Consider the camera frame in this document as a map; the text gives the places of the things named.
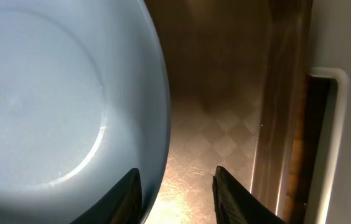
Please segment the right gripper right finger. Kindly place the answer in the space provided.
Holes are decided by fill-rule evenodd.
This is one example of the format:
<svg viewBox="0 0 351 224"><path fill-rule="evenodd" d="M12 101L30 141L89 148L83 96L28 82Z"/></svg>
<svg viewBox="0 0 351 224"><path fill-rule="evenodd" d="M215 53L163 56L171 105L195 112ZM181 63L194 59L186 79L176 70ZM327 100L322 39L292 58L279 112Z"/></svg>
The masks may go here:
<svg viewBox="0 0 351 224"><path fill-rule="evenodd" d="M284 224L222 166L215 170L212 191L218 224Z"/></svg>

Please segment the light blue bowl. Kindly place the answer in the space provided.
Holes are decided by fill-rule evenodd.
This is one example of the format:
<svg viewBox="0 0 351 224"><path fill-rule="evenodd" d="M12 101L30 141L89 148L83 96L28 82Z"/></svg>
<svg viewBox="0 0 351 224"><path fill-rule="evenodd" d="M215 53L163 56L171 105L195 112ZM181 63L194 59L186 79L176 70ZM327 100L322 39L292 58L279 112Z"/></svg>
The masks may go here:
<svg viewBox="0 0 351 224"><path fill-rule="evenodd" d="M71 223L132 168L144 223L170 126L144 1L0 0L0 223Z"/></svg>

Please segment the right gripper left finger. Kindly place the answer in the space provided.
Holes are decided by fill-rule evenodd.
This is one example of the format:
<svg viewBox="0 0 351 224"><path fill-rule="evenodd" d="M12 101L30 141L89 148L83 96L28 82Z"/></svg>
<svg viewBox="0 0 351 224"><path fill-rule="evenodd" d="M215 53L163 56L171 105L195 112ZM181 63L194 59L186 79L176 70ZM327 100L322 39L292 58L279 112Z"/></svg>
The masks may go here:
<svg viewBox="0 0 351 224"><path fill-rule="evenodd" d="M71 224L138 224L142 217L139 170L132 168L96 204Z"/></svg>

